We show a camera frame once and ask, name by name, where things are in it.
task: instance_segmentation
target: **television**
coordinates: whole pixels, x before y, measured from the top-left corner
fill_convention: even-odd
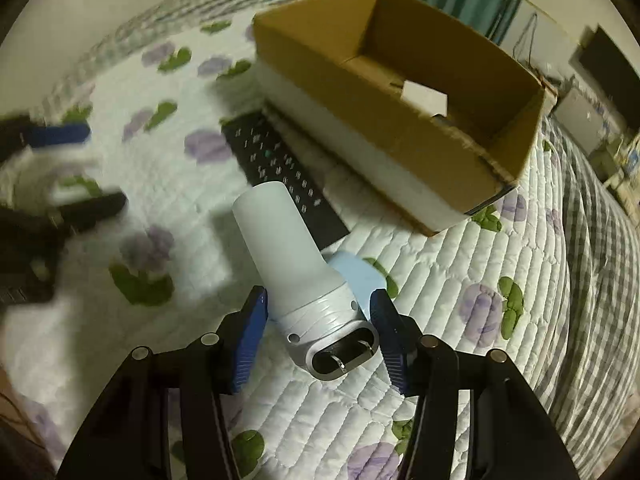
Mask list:
[[[578,62],[633,131],[640,128],[640,77],[607,33],[598,27]]]

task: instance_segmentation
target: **white foam block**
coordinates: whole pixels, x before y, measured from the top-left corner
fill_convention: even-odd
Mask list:
[[[447,116],[447,95],[428,86],[405,81],[400,98],[431,117],[437,114]]]

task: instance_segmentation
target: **cardboard box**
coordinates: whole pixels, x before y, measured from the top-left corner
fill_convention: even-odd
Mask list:
[[[538,80],[418,0],[299,0],[254,19],[267,98],[427,232],[512,189],[544,100]],[[448,95],[429,117],[405,80]]]

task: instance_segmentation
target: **white wall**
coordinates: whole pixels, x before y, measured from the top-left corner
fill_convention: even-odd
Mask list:
[[[585,28],[595,30],[599,24],[640,73],[640,46],[610,0],[523,0],[501,45],[509,54],[533,12],[538,14],[538,28],[532,61],[549,62],[563,75],[571,75],[568,61],[584,39]],[[520,53],[526,56],[528,51],[527,41]]]
[[[576,42],[582,37],[584,27],[595,30],[600,24],[636,72],[640,72],[640,46],[611,0],[529,1],[556,20]]]
[[[0,113],[36,104],[73,63],[161,0],[30,0],[0,45]]]

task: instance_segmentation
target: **gray checkered fabric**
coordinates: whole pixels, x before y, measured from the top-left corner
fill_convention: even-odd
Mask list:
[[[586,157],[553,119],[569,266],[568,343],[549,414],[581,478],[620,423],[638,368],[640,240]]]
[[[145,46],[249,6],[282,1],[165,0],[95,45],[33,113],[54,121],[80,87]],[[620,421],[638,366],[640,242],[559,125],[545,119],[542,127],[561,165],[571,309],[558,328],[566,346],[558,345],[551,376],[536,393],[587,479]]]

